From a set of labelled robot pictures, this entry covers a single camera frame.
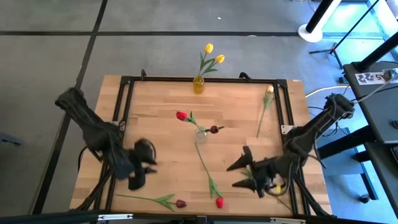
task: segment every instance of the desk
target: desk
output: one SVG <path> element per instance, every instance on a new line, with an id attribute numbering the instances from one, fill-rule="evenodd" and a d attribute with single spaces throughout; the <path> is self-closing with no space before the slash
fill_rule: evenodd
<path id="1" fill-rule="evenodd" d="M 99 93 L 95 112 L 111 121 L 121 77 L 107 75 Z M 250 190 L 234 188 L 232 183 L 244 179 L 240 171 L 226 172 L 248 145 L 260 160 L 282 154 L 282 142 L 275 102 L 265 112 L 259 137 L 257 125 L 262 112 L 262 97 L 268 85 L 256 83 L 206 83 L 205 91 L 196 95 L 190 82 L 135 81 L 124 137 L 124 147 L 132 147 L 141 137 L 150 139 L 157 150 L 157 174 L 148 174 L 145 186 L 136 191 L 127 189 L 127 180 L 116 181 L 115 194 L 157 198 L 175 194 L 174 200 L 187 202 L 183 209 L 167 208 L 151 201 L 113 196 L 112 212 L 291 217 L 292 212 L 276 198 L 266 195 L 259 199 Z M 291 108 L 295 125 L 309 119 L 302 82 L 288 80 Z M 203 126 L 225 126 L 218 134 L 210 134 L 199 144 L 203 160 L 225 197 L 224 209 L 210 199 L 208 178 L 195 149 L 195 126 L 179 121 L 176 111 L 192 110 L 197 123 Z M 284 119 L 287 110 L 282 108 Z M 101 164 L 86 151 L 76 181 L 70 208 L 76 208 L 98 183 Z M 303 167 L 305 183 L 323 209 L 331 213 L 320 164 L 312 159 Z M 303 213 L 299 189 L 295 186 L 299 213 Z M 105 186 L 100 208 L 104 208 L 108 186 Z M 289 194 L 280 197 L 290 206 Z"/>
<path id="2" fill-rule="evenodd" d="M 378 62 L 371 66 L 369 72 L 380 72 L 383 69 L 397 68 L 394 63 Z M 344 65 L 345 77 L 351 85 L 356 97 L 369 94 L 380 85 L 359 85 L 352 64 Z M 397 86 L 388 84 L 386 88 Z M 369 125 L 326 146 L 320 147 L 320 157 L 325 159 L 347 149 L 364 144 L 366 151 L 357 153 L 358 162 L 371 160 L 386 191 L 391 206 L 398 217 L 398 164 L 392 156 L 390 148 L 398 143 L 398 129 L 391 126 L 391 121 L 398 119 L 397 96 L 398 88 L 376 93 L 359 103 Z M 377 195 L 364 172 L 363 180 L 371 199 Z"/>

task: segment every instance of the glass vase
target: glass vase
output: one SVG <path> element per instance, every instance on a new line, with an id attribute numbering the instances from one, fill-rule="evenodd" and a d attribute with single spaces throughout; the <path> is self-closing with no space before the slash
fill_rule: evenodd
<path id="1" fill-rule="evenodd" d="M 205 127 L 196 128 L 195 130 L 195 141 L 198 144 L 203 144 L 206 142 L 207 132 Z"/>
<path id="2" fill-rule="evenodd" d="M 205 79 L 200 76 L 196 76 L 193 79 L 193 92 L 196 94 L 203 93 L 203 90 L 205 89 Z"/>

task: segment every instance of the wooden table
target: wooden table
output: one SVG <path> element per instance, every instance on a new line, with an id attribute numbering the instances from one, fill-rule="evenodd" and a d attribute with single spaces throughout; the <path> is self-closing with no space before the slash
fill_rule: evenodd
<path id="1" fill-rule="evenodd" d="M 121 76 L 107 75 L 99 93 L 95 112 L 105 121 L 111 121 Z M 300 80 L 287 80 L 295 125 L 309 119 L 307 103 Z M 157 174 L 147 175 L 145 186 L 136 191 L 127 188 L 127 180 L 117 180 L 115 194 L 157 198 L 175 194 L 171 200 L 182 199 L 185 208 L 175 208 L 177 215 L 238 215 L 290 217 L 292 212 L 276 198 L 267 195 L 259 199 L 247 189 L 231 184 L 245 176 L 239 170 L 226 172 L 248 145 L 254 158 L 282 154 L 282 141 L 273 102 L 265 112 L 259 137 L 256 131 L 262 112 L 262 98 L 268 85 L 253 83 L 206 83 L 205 91 L 196 95 L 190 82 L 135 82 L 129 118 L 124 137 L 124 147 L 132 147 L 141 137 L 150 139 L 157 149 Z M 287 112 L 280 91 L 284 119 Z M 225 198 L 223 209 L 216 207 L 210 198 L 206 172 L 194 144 L 195 126 L 179 121 L 176 111 L 193 111 L 197 123 L 206 127 L 225 126 L 218 134 L 209 134 L 205 144 L 198 145 L 203 160 Z M 101 164 L 86 151 L 76 181 L 70 208 L 79 206 L 98 183 Z M 303 167 L 305 183 L 325 211 L 331 213 L 325 180 L 320 164 L 309 159 Z M 299 189 L 295 186 L 297 204 L 303 213 Z M 108 186 L 104 188 L 100 208 L 104 208 Z M 289 194 L 279 197 L 290 207 Z M 112 212 L 173 213 L 167 208 L 136 198 L 114 195 Z"/>

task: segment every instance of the gray carpet floor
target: gray carpet floor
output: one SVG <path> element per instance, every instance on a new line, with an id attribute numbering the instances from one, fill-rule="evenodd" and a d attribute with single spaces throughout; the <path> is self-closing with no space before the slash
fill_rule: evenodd
<path id="1" fill-rule="evenodd" d="M 0 0 L 0 31 L 91 31 L 100 5 L 100 0 Z M 325 31 L 340 36 L 366 9 L 364 4 L 341 4 Z M 113 0 L 108 2 L 99 29 L 296 32 L 312 14 L 306 2 L 289 0 Z M 379 32 L 372 17 L 366 17 L 363 23 L 355 30 L 363 33 L 363 37 L 349 38 L 339 47 L 343 63 L 362 60 L 384 42 L 380 37 L 366 36 Z M 309 55 L 308 51 L 328 49 L 339 39 L 328 37 L 309 44 L 300 37 L 97 37 L 82 90 L 94 108 L 104 75 L 139 75 L 144 68 L 149 76 L 194 76 L 198 51 L 211 42 L 216 54 L 226 55 L 214 77 L 237 77 L 246 72 L 253 78 L 299 79 L 309 93 L 336 85 L 341 70 L 332 56 Z M 0 216 L 30 212 L 63 116 L 54 100 L 75 84 L 88 41 L 87 36 L 0 35 L 0 131 L 24 141 L 19 147 L 0 143 Z M 393 58 L 388 54 L 383 60 Z M 324 91 L 307 98 L 307 104 L 323 106 L 326 95 L 343 91 Z M 346 96 L 354 98 L 351 90 Z M 353 119 L 340 126 L 354 131 L 366 125 L 360 109 L 356 111 Z M 83 146 L 81 131 L 72 122 L 44 206 L 45 213 L 68 210 L 77 177 L 77 157 Z M 348 186 L 358 195 L 364 193 L 360 176 L 326 178 L 333 213 L 341 218 L 393 223 L 396 218 L 378 178 L 371 164 L 367 167 L 380 200 L 364 205 L 347 197 L 342 187 Z M 381 203 L 386 209 L 369 212 L 378 209 Z"/>

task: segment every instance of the yellow vase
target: yellow vase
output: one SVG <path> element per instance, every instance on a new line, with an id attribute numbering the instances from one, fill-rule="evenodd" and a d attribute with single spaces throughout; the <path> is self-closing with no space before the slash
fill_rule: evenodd
<path id="1" fill-rule="evenodd" d="M 193 92 L 196 94 L 203 93 L 203 90 L 205 89 L 205 79 L 200 76 L 196 76 L 193 79 Z"/>

